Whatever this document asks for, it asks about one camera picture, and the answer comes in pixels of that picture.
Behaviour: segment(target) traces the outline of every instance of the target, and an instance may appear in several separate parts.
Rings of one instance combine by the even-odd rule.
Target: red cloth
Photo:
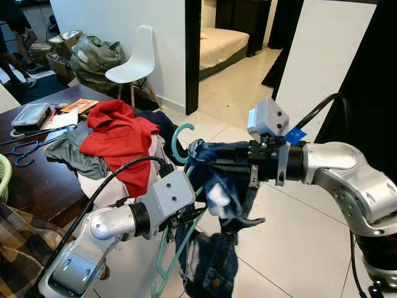
[[[88,127],[94,132],[81,144],[83,154],[103,156],[109,169],[116,169],[135,158],[148,156],[151,135],[160,128],[142,117],[135,117],[131,107],[121,100],[98,103],[88,115]],[[150,161],[143,161],[122,171],[128,193],[137,197],[146,193]]]

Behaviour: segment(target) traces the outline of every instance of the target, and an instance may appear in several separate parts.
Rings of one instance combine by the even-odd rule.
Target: laundry basket
[[[11,163],[0,154],[0,202],[6,203],[8,199],[7,184],[11,178]]]

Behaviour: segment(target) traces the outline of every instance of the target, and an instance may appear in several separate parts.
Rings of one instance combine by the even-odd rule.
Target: table
[[[79,84],[31,103],[48,102],[56,104],[64,99],[74,102],[80,98],[95,99],[97,101],[113,100],[113,98],[105,94]],[[20,106],[0,114],[0,142],[10,139],[11,121],[23,108],[24,106]],[[140,110],[135,108],[133,110],[134,112],[140,112]],[[87,130],[86,122],[79,119],[76,129]],[[63,132],[65,131],[41,135],[32,138],[32,140],[37,139],[42,142]],[[0,147],[0,152],[9,151],[16,144],[18,142],[4,145]],[[29,155],[26,160],[34,158],[35,162],[23,168],[18,168],[13,164],[15,156],[7,156],[12,163],[12,176],[8,184],[9,198],[7,204],[64,227],[83,210],[88,198],[80,188],[74,169],[70,168],[66,163],[49,161],[44,155],[44,148],[45,146],[40,147],[36,152]]]

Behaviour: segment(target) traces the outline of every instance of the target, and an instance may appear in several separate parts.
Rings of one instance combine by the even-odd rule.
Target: bed
[[[203,28],[200,39],[200,74],[204,79],[247,56],[247,33]]]

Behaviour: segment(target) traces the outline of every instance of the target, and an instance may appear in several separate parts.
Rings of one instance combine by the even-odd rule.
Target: plaid cloth
[[[0,297],[35,297],[34,284],[64,231],[0,203]]]

